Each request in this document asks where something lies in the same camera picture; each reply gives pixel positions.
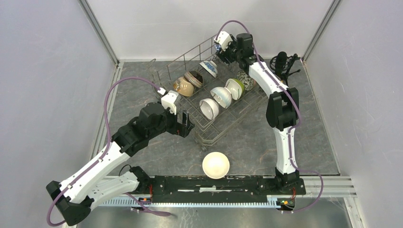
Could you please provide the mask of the floral brown patterned bowl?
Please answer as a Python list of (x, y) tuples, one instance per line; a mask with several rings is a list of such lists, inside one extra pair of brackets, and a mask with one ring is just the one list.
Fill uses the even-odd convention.
[(243, 70), (237, 72), (236, 79), (244, 84), (246, 91), (252, 90), (255, 86), (255, 80), (252, 79), (249, 75), (247, 75), (246, 72)]

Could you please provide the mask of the blue floral bowl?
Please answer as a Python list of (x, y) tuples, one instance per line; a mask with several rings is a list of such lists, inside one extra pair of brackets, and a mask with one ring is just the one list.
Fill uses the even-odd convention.
[(210, 75), (214, 78), (217, 77), (218, 74), (218, 67), (217, 65), (211, 60), (204, 60), (199, 63), (201, 67), (203, 67)]

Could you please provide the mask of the green and white bowl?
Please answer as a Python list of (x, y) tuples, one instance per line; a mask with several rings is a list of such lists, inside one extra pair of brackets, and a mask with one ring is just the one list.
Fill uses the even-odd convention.
[(233, 100), (239, 100), (245, 91), (245, 85), (235, 78), (228, 79), (225, 87), (230, 90)]

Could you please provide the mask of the brown rimmed cream bowl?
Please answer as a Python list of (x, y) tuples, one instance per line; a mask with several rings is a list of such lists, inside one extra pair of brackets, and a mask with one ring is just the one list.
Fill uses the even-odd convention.
[(183, 76), (196, 88), (203, 87), (203, 77), (198, 71), (187, 71)]

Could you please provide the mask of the pink bowl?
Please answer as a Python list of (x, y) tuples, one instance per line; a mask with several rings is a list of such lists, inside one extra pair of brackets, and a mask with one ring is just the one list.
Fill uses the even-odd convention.
[(214, 44), (214, 48), (216, 50), (215, 52), (216, 56), (222, 56), (224, 54), (224, 50), (222, 49), (220, 44)]

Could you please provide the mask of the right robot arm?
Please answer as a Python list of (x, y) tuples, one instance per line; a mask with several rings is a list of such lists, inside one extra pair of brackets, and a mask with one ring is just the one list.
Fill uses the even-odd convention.
[(277, 192), (286, 194), (299, 181), (294, 158), (294, 133), (300, 116), (298, 90), (283, 84), (269, 69), (255, 51), (250, 33), (233, 36), (222, 31), (216, 35), (214, 42), (218, 45), (217, 57), (227, 64), (237, 62), (269, 98), (266, 119), (274, 131), (278, 153), (274, 186)]

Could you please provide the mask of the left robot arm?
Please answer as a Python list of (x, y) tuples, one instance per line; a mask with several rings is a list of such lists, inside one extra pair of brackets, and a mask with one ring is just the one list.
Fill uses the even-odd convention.
[(139, 167), (132, 167), (122, 176), (108, 182), (100, 181), (114, 168), (148, 146), (160, 134), (187, 137), (194, 127), (189, 113), (183, 111), (182, 121), (177, 113), (161, 103), (148, 103), (138, 116), (112, 135), (105, 148), (84, 167), (62, 182), (51, 181), (46, 190), (69, 226), (83, 221), (103, 202), (127, 192), (145, 193), (152, 179)]

